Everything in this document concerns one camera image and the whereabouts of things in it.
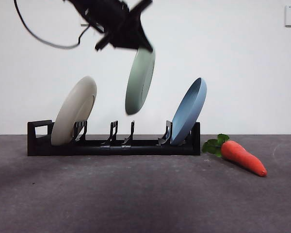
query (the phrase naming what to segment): carrot leaves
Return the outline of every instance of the carrot leaves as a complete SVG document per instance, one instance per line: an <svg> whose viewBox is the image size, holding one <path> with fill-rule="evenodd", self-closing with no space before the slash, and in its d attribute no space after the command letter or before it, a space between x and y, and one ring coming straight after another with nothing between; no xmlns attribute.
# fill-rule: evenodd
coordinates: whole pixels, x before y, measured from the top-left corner
<svg viewBox="0 0 291 233"><path fill-rule="evenodd" d="M220 146L222 146L222 144L225 143L227 140L229 140L229 136L223 133L218 134L218 143Z"/></svg>
<svg viewBox="0 0 291 233"><path fill-rule="evenodd" d="M221 133L218 135L217 139L209 139L207 142L205 142L202 148L202 152L208 152L210 154L215 154L217 157L222 157L221 146L227 140L229 140L229 136Z"/></svg>

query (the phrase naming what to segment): carrot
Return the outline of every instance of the carrot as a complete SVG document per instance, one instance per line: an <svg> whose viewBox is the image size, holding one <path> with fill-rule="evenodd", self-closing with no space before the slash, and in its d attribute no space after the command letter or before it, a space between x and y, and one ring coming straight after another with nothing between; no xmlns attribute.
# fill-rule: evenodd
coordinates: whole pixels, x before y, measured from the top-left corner
<svg viewBox="0 0 291 233"><path fill-rule="evenodd" d="M267 175L264 165L257 157L246 151L237 142L229 140L225 134L219 134L218 139L210 139L205 142L202 151L238 163L261 177Z"/></svg>

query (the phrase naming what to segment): cable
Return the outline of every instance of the cable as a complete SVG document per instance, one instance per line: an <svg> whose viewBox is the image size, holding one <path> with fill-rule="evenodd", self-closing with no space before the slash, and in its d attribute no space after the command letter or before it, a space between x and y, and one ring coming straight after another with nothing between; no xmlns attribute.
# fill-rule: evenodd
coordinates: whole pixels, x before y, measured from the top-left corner
<svg viewBox="0 0 291 233"><path fill-rule="evenodd" d="M32 31L27 27L27 25L26 25L26 23L25 23L23 17L21 16L20 11L19 11L19 9L18 9L18 5L17 5L17 1L16 1L16 0L14 0L14 5L15 5L15 8L16 8L16 10L17 10L17 13L18 13L18 16L19 16L21 22L23 23L23 25L25 26L25 28L27 29L27 31L28 31L32 36L33 36L34 38L36 38L38 41L40 41L40 42L42 42L42 43L44 43L44 44L46 44L46 45L49 45L49 46L52 46L52 47L58 48L58 49L70 50L70 49L73 49L73 48L79 46L79 45L80 45L80 42L81 42L81 37L82 37L83 34L87 31L87 29L89 29L89 27L90 27L90 25L88 25L88 27L86 27L85 30L80 34L79 39L78 39L78 43L77 43L77 44L75 44L75 45L71 45L71 46L56 45L56 44L50 43L50 42L48 42L48 41L46 41L46 40L43 40L43 39L41 39L40 37L38 37L36 34L34 34L34 33L33 33L33 32L32 32Z"/></svg>

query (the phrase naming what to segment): gray carpet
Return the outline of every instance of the gray carpet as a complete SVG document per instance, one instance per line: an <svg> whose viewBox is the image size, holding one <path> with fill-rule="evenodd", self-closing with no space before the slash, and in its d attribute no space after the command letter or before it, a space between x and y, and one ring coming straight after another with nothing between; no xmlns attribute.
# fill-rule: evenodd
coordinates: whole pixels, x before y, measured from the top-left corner
<svg viewBox="0 0 291 233"><path fill-rule="evenodd" d="M231 139L266 178L209 154L27 157L0 135L0 233L291 233L291 135Z"/></svg>

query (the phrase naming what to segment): white plate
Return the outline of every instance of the white plate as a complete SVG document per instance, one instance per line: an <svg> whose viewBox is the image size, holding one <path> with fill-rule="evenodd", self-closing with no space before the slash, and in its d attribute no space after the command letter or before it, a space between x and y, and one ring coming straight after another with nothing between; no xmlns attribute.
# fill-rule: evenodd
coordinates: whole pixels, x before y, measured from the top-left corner
<svg viewBox="0 0 291 233"><path fill-rule="evenodd" d="M202 111L207 93L206 82L198 78L183 97L173 118L173 133L170 144L179 145L189 135L200 112Z"/></svg>
<svg viewBox="0 0 291 233"><path fill-rule="evenodd" d="M77 121L87 120L97 96L97 86L89 76L82 78L70 91L56 117L51 144L59 146L73 138L73 126Z"/></svg>
<svg viewBox="0 0 291 233"><path fill-rule="evenodd" d="M125 110L128 115L137 113L149 92L155 64L155 52L139 48L132 64L126 89Z"/></svg>

